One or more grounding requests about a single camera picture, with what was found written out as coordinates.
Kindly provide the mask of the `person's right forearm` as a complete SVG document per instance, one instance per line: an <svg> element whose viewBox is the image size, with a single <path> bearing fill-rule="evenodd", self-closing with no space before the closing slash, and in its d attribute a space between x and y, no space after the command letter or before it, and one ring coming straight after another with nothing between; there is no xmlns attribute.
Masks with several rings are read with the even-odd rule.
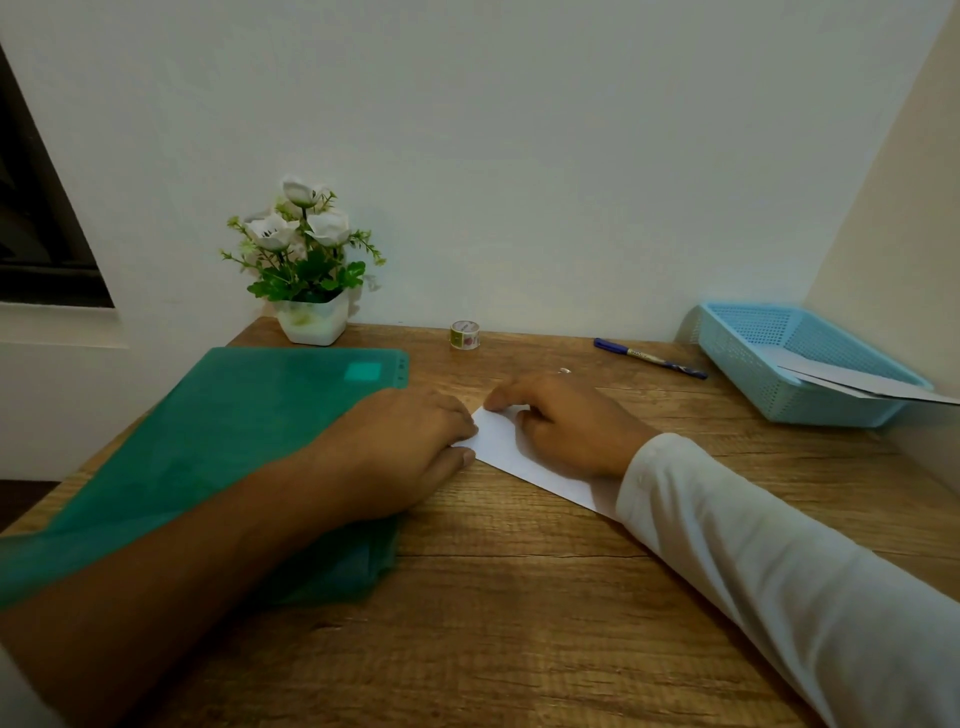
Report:
<svg viewBox="0 0 960 728"><path fill-rule="evenodd" d="M676 434L633 456L616 513L830 728L960 728L960 602Z"/></svg>

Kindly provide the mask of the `white paper sheet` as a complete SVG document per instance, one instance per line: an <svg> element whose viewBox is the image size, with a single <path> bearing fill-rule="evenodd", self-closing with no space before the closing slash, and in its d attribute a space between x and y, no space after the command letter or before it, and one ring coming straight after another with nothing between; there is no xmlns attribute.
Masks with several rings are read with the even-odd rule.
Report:
<svg viewBox="0 0 960 728"><path fill-rule="evenodd" d="M473 450L477 460L499 471L618 522L620 481L582 480L547 467L517 426L518 413L528 409L528 405L516 405L494 412L481 406L472 415L477 434L456 446Z"/></svg>

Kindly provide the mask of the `green plastic folder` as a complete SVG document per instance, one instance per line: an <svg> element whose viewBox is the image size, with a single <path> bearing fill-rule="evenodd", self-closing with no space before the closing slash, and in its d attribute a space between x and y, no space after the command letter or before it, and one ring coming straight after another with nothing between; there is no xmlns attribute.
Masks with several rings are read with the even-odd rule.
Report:
<svg viewBox="0 0 960 728"><path fill-rule="evenodd" d="M0 539L0 607L294 453L409 369L391 348L210 349L45 528Z"/></svg>

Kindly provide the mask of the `light blue plastic basket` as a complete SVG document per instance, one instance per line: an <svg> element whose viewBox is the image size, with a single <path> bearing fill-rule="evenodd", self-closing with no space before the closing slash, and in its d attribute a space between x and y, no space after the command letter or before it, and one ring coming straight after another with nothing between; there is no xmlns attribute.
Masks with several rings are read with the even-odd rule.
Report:
<svg viewBox="0 0 960 728"><path fill-rule="evenodd" d="M873 430L885 425L906 404L842 394L800 380L767 356L768 347L933 391L933 385L915 371L846 329L797 306L707 301L689 311L684 326L687 339L696 342L773 423Z"/></svg>

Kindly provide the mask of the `white potted artificial flowers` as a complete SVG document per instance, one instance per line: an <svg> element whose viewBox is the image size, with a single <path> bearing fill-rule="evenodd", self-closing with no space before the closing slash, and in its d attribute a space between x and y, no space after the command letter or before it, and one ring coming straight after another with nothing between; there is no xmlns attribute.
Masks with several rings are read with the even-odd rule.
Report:
<svg viewBox="0 0 960 728"><path fill-rule="evenodd" d="M387 259L329 185L288 175L280 187L268 209L227 220L240 239L220 256L250 277L246 290L270 306L291 343L328 347L345 332L369 265Z"/></svg>

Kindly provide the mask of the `dark window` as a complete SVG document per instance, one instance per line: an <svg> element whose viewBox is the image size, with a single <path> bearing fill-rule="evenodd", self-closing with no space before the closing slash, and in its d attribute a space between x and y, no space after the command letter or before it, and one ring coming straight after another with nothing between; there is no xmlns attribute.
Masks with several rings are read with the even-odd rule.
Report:
<svg viewBox="0 0 960 728"><path fill-rule="evenodd" d="M1 45L0 303L114 309Z"/></svg>

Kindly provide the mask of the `person's left forearm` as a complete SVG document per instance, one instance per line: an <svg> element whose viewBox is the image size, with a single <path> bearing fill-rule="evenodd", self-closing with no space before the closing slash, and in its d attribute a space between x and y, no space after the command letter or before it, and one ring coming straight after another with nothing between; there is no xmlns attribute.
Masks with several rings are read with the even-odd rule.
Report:
<svg viewBox="0 0 960 728"><path fill-rule="evenodd" d="M105 728L279 564L356 510L355 463L260 467L0 611L0 728Z"/></svg>

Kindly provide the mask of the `person's right hand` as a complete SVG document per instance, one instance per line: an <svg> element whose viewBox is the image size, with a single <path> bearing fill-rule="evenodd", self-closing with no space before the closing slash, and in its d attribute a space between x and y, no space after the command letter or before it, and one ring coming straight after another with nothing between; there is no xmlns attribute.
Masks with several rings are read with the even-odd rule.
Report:
<svg viewBox="0 0 960 728"><path fill-rule="evenodd" d="M618 402L574 374L526 373L499 383L486 410L538 409L556 424L555 448L534 454L549 468L579 480L622 480L636 454L660 435Z"/></svg>

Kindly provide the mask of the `grey paper envelope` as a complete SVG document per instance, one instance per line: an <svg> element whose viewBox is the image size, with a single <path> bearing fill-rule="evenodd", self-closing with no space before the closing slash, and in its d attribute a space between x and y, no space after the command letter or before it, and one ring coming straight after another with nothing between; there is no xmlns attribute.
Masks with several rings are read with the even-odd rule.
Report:
<svg viewBox="0 0 960 728"><path fill-rule="evenodd" d="M938 394L919 385L864 371L850 370L816 361L780 365L779 368L797 375L805 382L829 383L833 388L839 386L846 390L857 390L874 398L960 407L960 398Z"/></svg>

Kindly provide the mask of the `person's left hand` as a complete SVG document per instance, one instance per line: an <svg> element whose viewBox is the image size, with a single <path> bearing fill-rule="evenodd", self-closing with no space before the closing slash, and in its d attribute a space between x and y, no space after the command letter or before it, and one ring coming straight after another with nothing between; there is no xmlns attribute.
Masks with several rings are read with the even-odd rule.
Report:
<svg viewBox="0 0 960 728"><path fill-rule="evenodd" d="M379 520L434 494L431 463L477 431L468 408L451 394L384 389L337 418L296 462L315 480L333 523Z"/></svg>

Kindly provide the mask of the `blue pen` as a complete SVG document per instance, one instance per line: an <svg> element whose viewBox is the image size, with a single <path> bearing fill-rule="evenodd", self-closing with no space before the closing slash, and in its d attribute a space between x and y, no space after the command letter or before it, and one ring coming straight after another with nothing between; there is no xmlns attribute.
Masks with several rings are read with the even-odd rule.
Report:
<svg viewBox="0 0 960 728"><path fill-rule="evenodd" d="M709 378L709 375L705 371L696 370L687 366L683 366L683 365L674 363L672 361L666 360L665 358L658 357L654 354L650 354L650 353L641 351L639 349L635 349L633 347L626 346L623 344L618 344L616 342L608 341L606 339L602 339L599 337L593 339L593 346L596 349L608 352L610 354L637 359L645 363L659 367L661 369L669 370L675 373L680 373L699 381L705 381Z"/></svg>

